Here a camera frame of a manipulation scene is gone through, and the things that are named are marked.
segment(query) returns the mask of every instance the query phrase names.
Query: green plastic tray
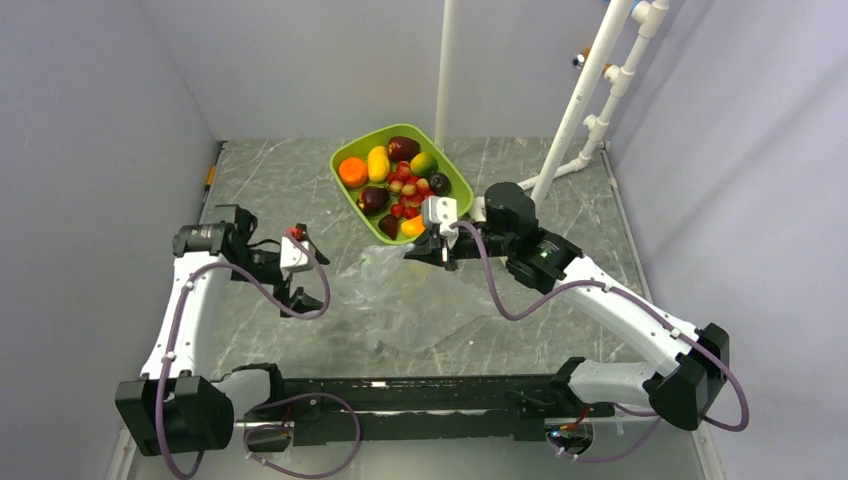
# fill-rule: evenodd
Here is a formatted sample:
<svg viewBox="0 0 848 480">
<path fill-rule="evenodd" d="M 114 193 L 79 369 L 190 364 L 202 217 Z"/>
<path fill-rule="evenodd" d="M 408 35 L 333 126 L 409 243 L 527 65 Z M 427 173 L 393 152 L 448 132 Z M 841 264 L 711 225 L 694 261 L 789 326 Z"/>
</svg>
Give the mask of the green plastic tray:
<svg viewBox="0 0 848 480">
<path fill-rule="evenodd" d="M 365 185 L 360 188 L 356 188 L 353 190 L 348 190 L 347 187 L 342 183 L 341 178 L 339 178 L 338 168 L 339 164 L 341 164 L 344 159 L 348 157 L 359 157 L 365 160 L 368 157 L 368 152 L 371 151 L 372 148 L 377 145 L 388 145 L 389 140 L 392 137 L 408 137 L 415 141 L 417 141 L 421 145 L 421 151 L 427 152 L 436 159 L 436 162 L 439 164 L 438 171 L 447 175 L 448 179 L 451 182 L 451 192 L 448 195 L 450 198 L 456 199 L 458 215 L 461 217 L 468 213 L 471 210 L 471 204 L 474 201 L 474 193 L 471 191 L 471 186 L 468 185 L 468 182 L 465 181 L 465 178 L 459 173 L 456 167 L 448 160 L 448 157 L 442 153 L 436 147 L 436 144 L 433 143 L 430 138 L 424 134 L 418 127 L 414 125 L 409 125 L 407 123 L 399 123 L 397 125 L 391 125 L 385 128 L 381 128 L 375 132 L 371 132 L 368 135 L 357 138 L 356 140 L 348 143 L 342 148 L 336 150 L 336 153 L 333 154 L 333 157 L 330 159 L 330 169 L 333 171 L 333 176 L 336 178 L 336 182 L 339 184 L 339 188 L 342 189 L 342 192 L 345 193 L 348 201 L 350 202 L 351 208 L 353 208 L 356 213 L 359 215 L 359 218 L 368 225 L 368 228 L 374 232 L 374 235 L 377 236 L 384 243 L 388 243 L 390 245 L 402 245 L 404 243 L 409 243 L 414 238 L 409 238 L 403 234 L 403 232 L 398 232 L 397 240 L 392 240 L 387 237 L 386 234 L 380 231 L 377 228 L 377 222 L 380 221 L 383 216 L 388 214 L 389 209 L 386 208 L 384 213 L 376 215 L 374 217 L 366 217 L 364 213 L 356 206 L 356 198 L 359 195 L 359 191 L 367 186 L 385 186 L 386 182 L 382 183 L 373 183 L 369 181 Z"/>
</svg>

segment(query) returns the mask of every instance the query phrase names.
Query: plastic bag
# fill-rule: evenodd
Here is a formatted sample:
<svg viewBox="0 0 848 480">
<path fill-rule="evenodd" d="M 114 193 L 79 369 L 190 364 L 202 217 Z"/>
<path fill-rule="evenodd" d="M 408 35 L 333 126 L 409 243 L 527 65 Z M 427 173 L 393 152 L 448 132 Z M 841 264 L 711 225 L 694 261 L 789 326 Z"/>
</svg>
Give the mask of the plastic bag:
<svg viewBox="0 0 848 480">
<path fill-rule="evenodd" d="M 331 281 L 336 305 L 372 317 L 373 341 L 421 352 L 474 319 L 497 314 L 487 292 L 443 268 L 404 260 L 411 248 L 366 247 Z"/>
</svg>

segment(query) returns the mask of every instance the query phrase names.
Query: white pvc pipe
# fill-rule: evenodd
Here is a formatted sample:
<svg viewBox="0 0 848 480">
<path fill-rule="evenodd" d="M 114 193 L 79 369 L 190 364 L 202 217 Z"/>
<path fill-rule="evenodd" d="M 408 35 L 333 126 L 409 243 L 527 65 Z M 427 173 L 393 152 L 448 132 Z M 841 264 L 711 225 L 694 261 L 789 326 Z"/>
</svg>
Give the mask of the white pvc pipe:
<svg viewBox="0 0 848 480">
<path fill-rule="evenodd" d="M 456 4 L 459 0 L 445 0 L 442 19 L 442 51 L 439 56 L 439 89 L 436 93 L 436 145 L 444 149 L 445 128 L 448 121 L 448 99 L 450 98 L 450 75 L 453 63 L 453 36 L 456 31 Z"/>
<path fill-rule="evenodd" d="M 583 146 L 583 149 L 580 151 L 577 158 L 556 169 L 554 178 L 582 170 L 583 168 L 586 168 L 586 165 L 588 165 L 595 147 L 601 142 L 604 137 L 604 133 L 606 133 L 610 119 L 618 106 L 618 101 L 625 93 L 627 93 L 627 89 L 630 87 L 633 74 L 636 72 L 636 67 L 639 66 L 639 62 L 642 60 L 642 56 L 648 47 L 648 43 L 651 38 L 653 38 L 654 34 L 656 34 L 659 25 L 665 17 L 665 13 L 668 10 L 668 1 L 669 0 L 656 0 L 653 4 L 643 1 L 637 7 L 637 10 L 634 11 L 634 18 L 637 18 L 637 20 L 642 23 L 642 27 L 639 29 L 639 36 L 636 37 L 636 42 L 633 44 L 633 48 L 630 49 L 630 54 L 627 56 L 624 66 L 620 69 L 612 70 L 615 72 L 615 74 L 611 76 L 613 87 L 610 89 L 610 95 L 607 98 L 606 104 L 604 104 L 604 109 L 601 111 L 601 115 L 597 118 L 589 117 L 592 125 L 590 126 L 589 139 L 586 141 L 586 145 Z M 527 190 L 536 185 L 539 178 L 541 178 L 541 175 L 519 182 L 518 185 L 522 189 Z"/>
<path fill-rule="evenodd" d="M 536 183 L 533 193 L 530 194 L 530 198 L 536 202 L 537 209 L 548 194 L 548 189 L 550 189 L 551 182 L 554 180 L 562 156 L 571 143 L 571 138 L 580 123 L 580 117 L 586 111 L 586 104 L 595 91 L 595 86 L 598 84 L 610 52 L 612 52 L 612 48 L 615 46 L 619 34 L 621 34 L 621 29 L 624 27 L 624 22 L 627 21 L 630 14 L 631 6 L 631 0 L 612 0 L 607 8 L 607 13 L 601 21 L 595 41 L 592 42 L 589 57 L 583 66 L 580 78 L 577 79 L 574 93 L 571 94 L 568 107 L 565 109 L 562 121 L 551 143 L 551 149 L 548 151 L 547 158 L 545 158 L 545 164 L 539 173 L 539 181 Z"/>
</svg>

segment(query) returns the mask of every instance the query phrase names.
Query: gray wall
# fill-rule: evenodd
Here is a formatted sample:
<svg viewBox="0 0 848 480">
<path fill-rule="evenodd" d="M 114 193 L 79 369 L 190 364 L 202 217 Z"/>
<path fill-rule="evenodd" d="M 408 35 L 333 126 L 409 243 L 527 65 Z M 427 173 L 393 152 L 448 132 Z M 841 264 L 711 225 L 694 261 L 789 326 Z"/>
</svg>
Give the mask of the gray wall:
<svg viewBox="0 0 848 480">
<path fill-rule="evenodd" d="M 432 134 L 443 2 L 142 0 L 222 139 L 353 137 L 396 122 Z M 553 136 L 601 0 L 463 0 L 451 136 Z M 629 22 L 612 60 L 635 39 Z M 646 55 L 650 62 L 653 49 Z M 599 85 L 588 113 L 609 92 Z"/>
<path fill-rule="evenodd" d="M 129 0 L 0 1 L 0 465 L 102 478 L 215 142 Z"/>
<path fill-rule="evenodd" d="M 731 479 L 844 478 L 846 25 L 841 0 L 687 2 L 612 139 L 657 303 L 731 333 Z"/>
</svg>

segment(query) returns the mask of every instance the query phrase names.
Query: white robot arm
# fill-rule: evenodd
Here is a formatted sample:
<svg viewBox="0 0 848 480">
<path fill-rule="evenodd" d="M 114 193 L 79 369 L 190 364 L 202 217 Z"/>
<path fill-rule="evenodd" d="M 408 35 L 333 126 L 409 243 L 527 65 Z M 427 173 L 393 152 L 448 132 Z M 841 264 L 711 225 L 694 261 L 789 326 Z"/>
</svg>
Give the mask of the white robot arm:
<svg viewBox="0 0 848 480">
<path fill-rule="evenodd" d="M 208 212 L 206 223 L 185 226 L 174 236 L 174 280 L 162 327 L 139 379 L 122 382 L 115 395 L 118 411 L 144 455 L 163 453 L 160 446 L 166 442 L 160 433 L 170 453 L 223 448 L 235 420 L 257 405 L 283 398 L 282 375 L 274 364 L 246 365 L 221 382 L 208 380 L 210 336 L 227 283 L 270 285 L 269 300 L 281 316 L 317 317 L 326 310 L 327 297 L 321 302 L 302 287 L 291 291 L 292 275 L 311 268 L 307 252 L 313 261 L 329 263 L 309 239 L 306 226 L 289 229 L 280 242 L 248 244 L 256 225 L 247 210 L 219 205 Z M 278 244 L 280 250 L 258 248 L 264 243 Z"/>
<path fill-rule="evenodd" d="M 577 246 L 540 228 L 533 201 L 514 183 L 495 184 L 486 191 L 484 222 L 457 223 L 456 201 L 450 198 L 428 198 L 422 214 L 429 231 L 416 239 L 406 258 L 451 270 L 458 259 L 506 257 L 513 277 L 546 297 L 521 314 L 507 312 L 486 268 L 489 290 L 505 318 L 524 318 L 561 293 L 563 300 L 645 358 L 631 364 L 570 359 L 554 376 L 553 383 L 562 390 L 560 401 L 651 407 L 685 430 L 695 430 L 705 418 L 727 380 L 730 339 L 720 327 L 710 324 L 698 329 L 627 289 Z M 465 230 L 457 229 L 458 225 Z"/>
</svg>

